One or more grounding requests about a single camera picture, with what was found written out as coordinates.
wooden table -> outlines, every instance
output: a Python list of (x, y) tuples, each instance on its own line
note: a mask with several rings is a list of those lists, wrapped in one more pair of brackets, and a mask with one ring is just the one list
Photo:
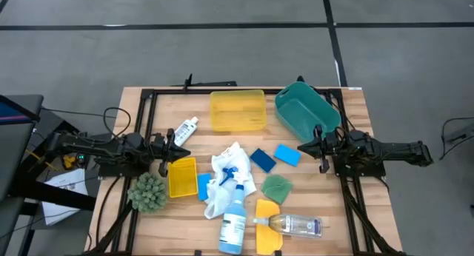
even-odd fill
[[(133, 121), (136, 118), (142, 89), (141, 87), (125, 87), (122, 93), (120, 107), (132, 115)], [(362, 90), (342, 88), (342, 92), (349, 119), (357, 129), (372, 134)], [(267, 126), (262, 131), (218, 133), (213, 132), (210, 126), (210, 99), (208, 95), (159, 95), (153, 132), (166, 133), (167, 128), (176, 128), (185, 119), (197, 116), (199, 118), (198, 129), (183, 147), (192, 152), (191, 156), (196, 157), (198, 173), (212, 172), (211, 156), (220, 154), (234, 141), (238, 141), (248, 155), (257, 148), (272, 155), (277, 144), (286, 144), (295, 149), (300, 143), (275, 117), (274, 95), (266, 95), (266, 99)], [(147, 104), (145, 111), (148, 111), (149, 105)], [(146, 117), (147, 113), (144, 115), (141, 127), (142, 134), (144, 134), (147, 122)], [(119, 113), (114, 131), (122, 130), (126, 123), (126, 115)], [(127, 132), (132, 132), (133, 127), (132, 123)], [(158, 163), (159, 161), (156, 161), (152, 165), (153, 172), (158, 173)], [(317, 160), (303, 154), (297, 167), (277, 161), (277, 165), (272, 170), (273, 174), (280, 174), (293, 182), (293, 190), (281, 205), (281, 212), (319, 216), (324, 221), (323, 236), (319, 240), (284, 236), (284, 244), (281, 248), (284, 255), (352, 254), (340, 181), (333, 173), (332, 168), (327, 174), (320, 174), (318, 166)], [(244, 250), (242, 251), (242, 254), (245, 255), (256, 254), (256, 231), (252, 218), (255, 214), (256, 201), (259, 198), (266, 199), (259, 189), (267, 175), (254, 163), (252, 163), (252, 174), (258, 190), (245, 200), (248, 212)], [(115, 185), (107, 199), (101, 219), (100, 237), (106, 233), (116, 219), (123, 180), (122, 178)], [(100, 205), (112, 181), (113, 178), (107, 178), (101, 182), (89, 230), (94, 243)], [(387, 189), (375, 178), (361, 178), (361, 183), (370, 220), (394, 249), (401, 250)], [(140, 214), (136, 227), (133, 255), (192, 255), (195, 249), (202, 250), (203, 255), (220, 255), (218, 236), (222, 219), (221, 217), (214, 220), (206, 219), (204, 217), (205, 206), (204, 202), (198, 201), (197, 196), (189, 196), (169, 199), (165, 208), (154, 215)], [(127, 219), (122, 228), (120, 249), (125, 247), (128, 224)], [(364, 238), (357, 219), (356, 224), (360, 247), (364, 249)]]

blue sponge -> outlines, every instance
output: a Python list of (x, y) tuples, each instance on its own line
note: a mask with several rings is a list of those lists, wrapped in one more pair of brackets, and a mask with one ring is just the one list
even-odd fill
[(207, 183), (213, 176), (209, 173), (198, 175), (198, 199), (200, 201), (207, 200)]
[(262, 168), (265, 172), (269, 172), (276, 165), (276, 162), (261, 149), (257, 149), (250, 156), (250, 159), (252, 159), (252, 161), (260, 166), (260, 168)]
[(276, 148), (274, 156), (284, 162), (287, 162), (288, 164), (291, 164), (292, 166), (297, 166), (299, 158), (301, 158), (301, 153), (297, 150), (280, 144)]

green sponge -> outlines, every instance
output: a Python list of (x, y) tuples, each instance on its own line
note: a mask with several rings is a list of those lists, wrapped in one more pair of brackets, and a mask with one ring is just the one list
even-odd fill
[(292, 187), (293, 185), (286, 178), (280, 175), (270, 175), (261, 185), (261, 191), (267, 198), (282, 204)]

small yellow tray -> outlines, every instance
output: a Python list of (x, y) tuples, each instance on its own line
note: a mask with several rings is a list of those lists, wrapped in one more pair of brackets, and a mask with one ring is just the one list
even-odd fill
[(168, 166), (168, 189), (170, 198), (198, 194), (196, 159), (182, 158)]
[(210, 94), (210, 121), (213, 130), (247, 131), (267, 125), (263, 90), (215, 91)]

blue spray bottle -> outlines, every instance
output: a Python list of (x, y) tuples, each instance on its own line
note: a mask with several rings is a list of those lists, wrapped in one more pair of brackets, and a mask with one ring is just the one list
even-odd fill
[(244, 208), (244, 179), (237, 172), (234, 174), (234, 179), (237, 180), (237, 186), (230, 205), (224, 213), (221, 237), (219, 238), (219, 251), (239, 255), (244, 242), (247, 211)]

